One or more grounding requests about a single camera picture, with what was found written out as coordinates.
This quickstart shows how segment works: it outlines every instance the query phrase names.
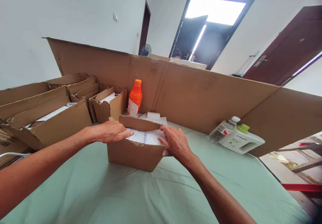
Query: red object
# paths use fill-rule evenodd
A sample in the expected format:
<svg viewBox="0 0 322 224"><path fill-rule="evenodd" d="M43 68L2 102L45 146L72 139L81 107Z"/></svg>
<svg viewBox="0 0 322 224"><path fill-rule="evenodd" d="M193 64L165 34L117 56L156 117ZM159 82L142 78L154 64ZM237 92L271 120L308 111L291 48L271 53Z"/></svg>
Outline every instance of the red object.
<svg viewBox="0 0 322 224"><path fill-rule="evenodd" d="M286 190L300 191L310 198L322 198L322 185L317 184L284 184Z"/></svg>

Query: table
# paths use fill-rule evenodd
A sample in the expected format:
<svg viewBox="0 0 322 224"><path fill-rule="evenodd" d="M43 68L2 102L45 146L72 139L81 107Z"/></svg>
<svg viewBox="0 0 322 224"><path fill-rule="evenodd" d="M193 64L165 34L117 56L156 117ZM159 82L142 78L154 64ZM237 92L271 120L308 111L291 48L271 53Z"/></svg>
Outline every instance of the table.
<svg viewBox="0 0 322 224"><path fill-rule="evenodd" d="M301 223L300 205L255 157L179 125L192 151L257 223ZM0 223L218 223L190 173L164 157L150 173L108 163L93 143L63 164Z"/></svg>

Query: doorway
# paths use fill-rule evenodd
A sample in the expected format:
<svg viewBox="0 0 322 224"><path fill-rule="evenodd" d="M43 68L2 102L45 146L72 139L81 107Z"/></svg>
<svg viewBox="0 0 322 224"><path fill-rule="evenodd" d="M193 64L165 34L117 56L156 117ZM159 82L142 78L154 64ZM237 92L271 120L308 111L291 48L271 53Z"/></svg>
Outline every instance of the doorway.
<svg viewBox="0 0 322 224"><path fill-rule="evenodd" d="M243 78L283 86L322 56L322 5L300 10Z"/></svg>
<svg viewBox="0 0 322 224"><path fill-rule="evenodd" d="M139 47L138 54L140 54L140 49L142 48L142 46L144 46L147 43L150 18L151 18L150 8L148 6L147 0L145 0L145 8L144 8L144 15L143 15L143 22L142 22L142 29L141 29L141 38L140 38L140 47Z"/></svg>
<svg viewBox="0 0 322 224"><path fill-rule="evenodd" d="M170 57L210 70L255 0L187 0Z"/></svg>

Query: dark wooden door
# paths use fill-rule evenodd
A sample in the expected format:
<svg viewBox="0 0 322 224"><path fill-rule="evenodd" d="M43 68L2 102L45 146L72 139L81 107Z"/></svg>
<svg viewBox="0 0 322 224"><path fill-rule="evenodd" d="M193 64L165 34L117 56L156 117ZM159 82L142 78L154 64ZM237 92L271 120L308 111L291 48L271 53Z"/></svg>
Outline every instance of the dark wooden door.
<svg viewBox="0 0 322 224"><path fill-rule="evenodd" d="M304 7L243 78L283 85L322 51L322 6Z"/></svg>

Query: plastic water bottle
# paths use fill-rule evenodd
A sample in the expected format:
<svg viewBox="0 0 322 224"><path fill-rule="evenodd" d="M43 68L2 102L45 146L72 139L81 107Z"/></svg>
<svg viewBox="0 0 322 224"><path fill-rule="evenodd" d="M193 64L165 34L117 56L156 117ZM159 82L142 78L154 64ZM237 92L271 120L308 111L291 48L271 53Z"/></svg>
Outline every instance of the plastic water bottle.
<svg viewBox="0 0 322 224"><path fill-rule="evenodd" d="M208 139L218 144L221 140L231 134L236 128L237 123L240 121L239 117L232 117L230 120L222 121L209 135Z"/></svg>

